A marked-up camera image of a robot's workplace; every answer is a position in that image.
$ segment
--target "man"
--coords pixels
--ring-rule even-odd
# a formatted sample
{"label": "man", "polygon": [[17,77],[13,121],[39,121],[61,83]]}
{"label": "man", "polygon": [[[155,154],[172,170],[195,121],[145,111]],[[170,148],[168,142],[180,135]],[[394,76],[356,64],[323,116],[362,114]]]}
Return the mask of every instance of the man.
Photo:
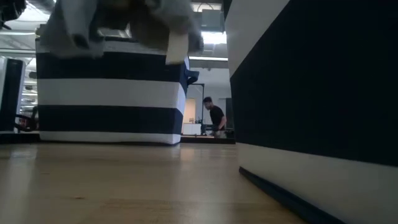
{"label": "man", "polygon": [[226,116],[223,113],[223,110],[218,106],[213,104],[213,100],[211,97],[206,97],[203,100],[203,104],[207,110],[210,110],[211,122],[215,126],[214,137],[215,138],[226,138],[225,135],[225,126],[226,126]]}

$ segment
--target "gray fabric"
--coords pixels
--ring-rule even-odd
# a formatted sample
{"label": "gray fabric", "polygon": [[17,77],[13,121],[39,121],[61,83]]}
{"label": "gray fabric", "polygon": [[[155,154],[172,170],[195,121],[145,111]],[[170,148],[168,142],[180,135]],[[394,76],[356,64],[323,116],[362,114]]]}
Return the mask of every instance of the gray fabric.
{"label": "gray fabric", "polygon": [[190,52],[203,40],[189,0],[58,0],[40,37],[40,45],[58,57],[103,54],[98,27],[124,29],[141,44],[167,50],[169,33],[188,34]]}

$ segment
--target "striped box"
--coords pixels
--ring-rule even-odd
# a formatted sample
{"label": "striped box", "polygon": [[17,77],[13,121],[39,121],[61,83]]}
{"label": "striped box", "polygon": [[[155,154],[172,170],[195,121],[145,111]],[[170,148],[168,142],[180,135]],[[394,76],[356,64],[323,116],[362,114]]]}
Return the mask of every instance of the striped box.
{"label": "striped box", "polygon": [[59,59],[37,44],[40,138],[176,144],[187,67],[124,39],[108,39],[96,59]]}

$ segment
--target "black t-shirt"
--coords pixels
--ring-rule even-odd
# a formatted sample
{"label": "black t-shirt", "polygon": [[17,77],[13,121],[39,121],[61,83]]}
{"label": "black t-shirt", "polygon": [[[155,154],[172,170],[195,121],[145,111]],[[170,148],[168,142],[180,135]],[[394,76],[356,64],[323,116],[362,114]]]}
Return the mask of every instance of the black t-shirt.
{"label": "black t-shirt", "polygon": [[224,116],[223,110],[218,106],[213,106],[213,108],[210,110],[211,122],[214,125],[219,126],[223,116]]}

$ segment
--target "wooden floor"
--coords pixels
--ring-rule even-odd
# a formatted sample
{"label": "wooden floor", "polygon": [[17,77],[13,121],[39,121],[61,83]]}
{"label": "wooden floor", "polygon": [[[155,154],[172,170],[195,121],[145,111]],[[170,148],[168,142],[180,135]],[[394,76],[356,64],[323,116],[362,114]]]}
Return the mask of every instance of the wooden floor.
{"label": "wooden floor", "polygon": [[0,223],[304,223],[238,172],[234,145],[0,145]]}

